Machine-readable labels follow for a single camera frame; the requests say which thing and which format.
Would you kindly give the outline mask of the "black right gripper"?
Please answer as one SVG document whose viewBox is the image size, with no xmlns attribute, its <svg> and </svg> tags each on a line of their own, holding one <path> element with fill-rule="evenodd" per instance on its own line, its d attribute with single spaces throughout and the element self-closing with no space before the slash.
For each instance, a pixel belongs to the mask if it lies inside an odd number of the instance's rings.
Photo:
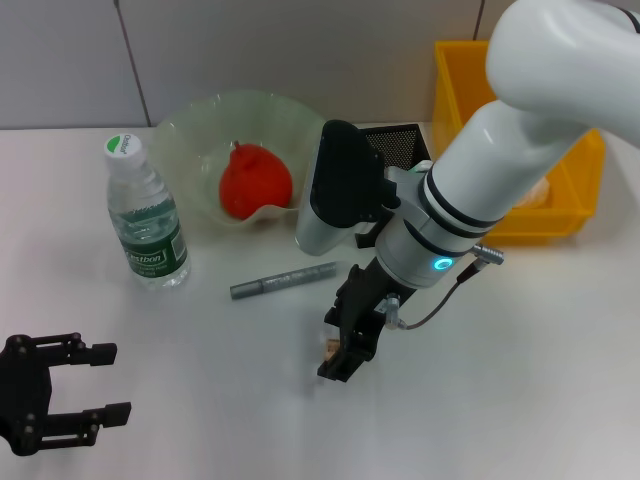
<svg viewBox="0 0 640 480">
<path fill-rule="evenodd" d="M 376 353 L 385 324 L 385 314 L 376 310 L 389 294 L 403 305 L 416 290 L 399 283 L 374 258 L 365 269 L 354 265 L 336 292 L 333 306 L 325 315 L 328 326 L 321 338 L 321 378 L 346 383 L 358 366 Z"/>
</svg>

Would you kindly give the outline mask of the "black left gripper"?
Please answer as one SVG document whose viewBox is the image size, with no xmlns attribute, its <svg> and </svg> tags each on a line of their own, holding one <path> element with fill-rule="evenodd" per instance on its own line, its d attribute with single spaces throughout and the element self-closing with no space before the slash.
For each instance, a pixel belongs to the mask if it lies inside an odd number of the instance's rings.
<svg viewBox="0 0 640 480">
<path fill-rule="evenodd" d="M 131 403 L 109 404 L 78 413 L 48 415 L 51 379 L 48 367 L 113 365 L 115 343 L 88 346 L 78 332 L 7 339 L 1 352 L 1 437 L 17 456 L 42 447 L 90 447 L 101 428 L 127 424 Z"/>
</svg>

